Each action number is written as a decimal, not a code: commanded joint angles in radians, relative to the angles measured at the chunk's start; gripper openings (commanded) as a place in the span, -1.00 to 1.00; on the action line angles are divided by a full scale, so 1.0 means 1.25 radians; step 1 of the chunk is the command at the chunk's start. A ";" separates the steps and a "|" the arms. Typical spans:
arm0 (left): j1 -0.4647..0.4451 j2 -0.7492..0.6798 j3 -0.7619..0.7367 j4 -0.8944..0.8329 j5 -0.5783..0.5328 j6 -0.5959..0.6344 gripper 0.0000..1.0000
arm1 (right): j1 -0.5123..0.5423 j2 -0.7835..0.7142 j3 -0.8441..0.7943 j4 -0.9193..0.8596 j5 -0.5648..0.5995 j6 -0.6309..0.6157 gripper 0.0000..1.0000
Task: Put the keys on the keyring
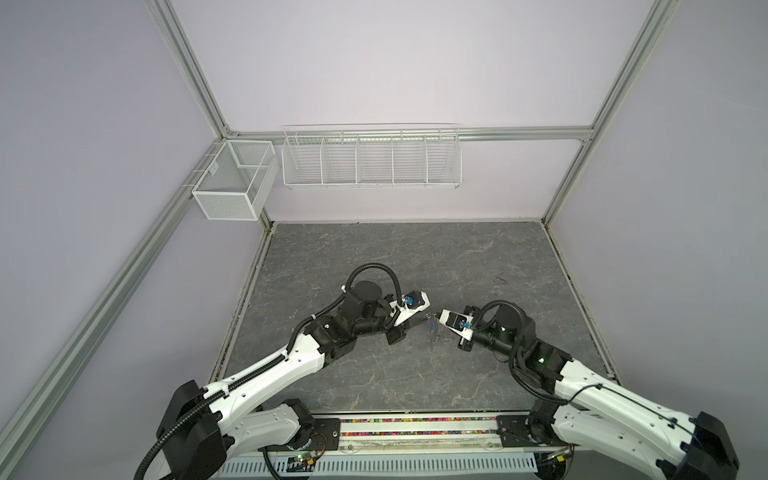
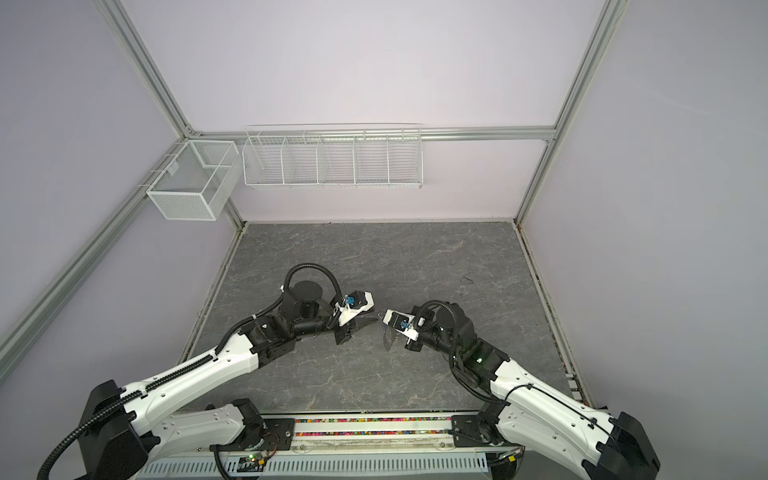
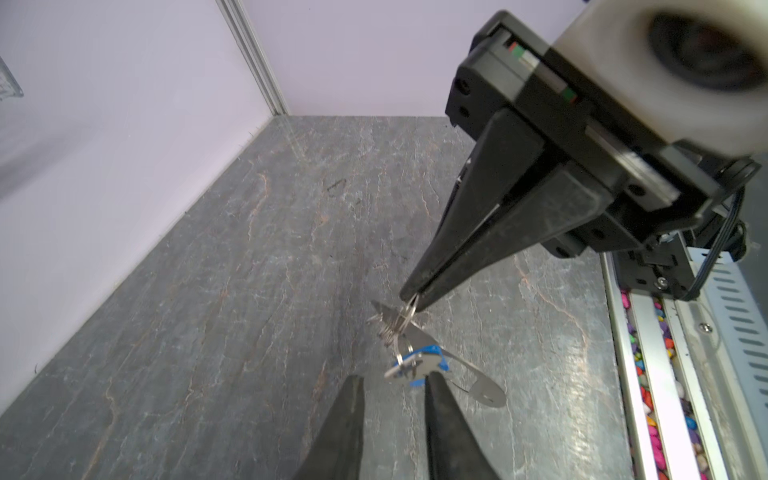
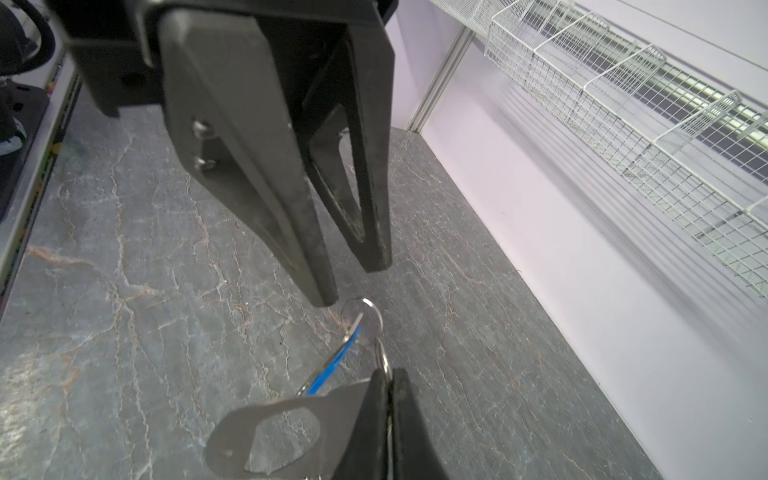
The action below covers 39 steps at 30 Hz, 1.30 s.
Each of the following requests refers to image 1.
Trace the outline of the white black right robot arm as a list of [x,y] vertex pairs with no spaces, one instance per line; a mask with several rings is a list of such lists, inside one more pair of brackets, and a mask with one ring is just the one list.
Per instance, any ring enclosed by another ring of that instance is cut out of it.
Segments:
[[538,443],[585,447],[652,479],[734,479],[740,461],[724,423],[690,416],[648,400],[539,339],[518,305],[491,301],[439,321],[460,349],[482,346],[507,364],[515,382],[536,400],[527,424]]

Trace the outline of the blue key tag with key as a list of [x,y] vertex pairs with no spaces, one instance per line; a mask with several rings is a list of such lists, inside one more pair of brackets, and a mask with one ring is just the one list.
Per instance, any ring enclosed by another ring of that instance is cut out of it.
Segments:
[[430,318],[427,321],[427,330],[429,334],[429,345],[431,349],[435,348],[437,339],[438,339],[438,331],[435,324],[435,320],[433,318]]

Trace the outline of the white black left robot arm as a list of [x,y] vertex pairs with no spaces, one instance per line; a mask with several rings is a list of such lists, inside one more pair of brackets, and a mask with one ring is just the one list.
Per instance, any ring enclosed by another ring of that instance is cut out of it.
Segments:
[[308,445],[315,419],[300,400],[269,410],[263,404],[350,353],[361,336],[401,341],[410,320],[429,306],[427,294],[418,290],[384,295],[371,281],[345,288],[330,306],[302,321],[286,346],[227,378],[177,387],[135,478],[144,478],[157,456],[163,456],[169,479],[209,479],[239,454]]

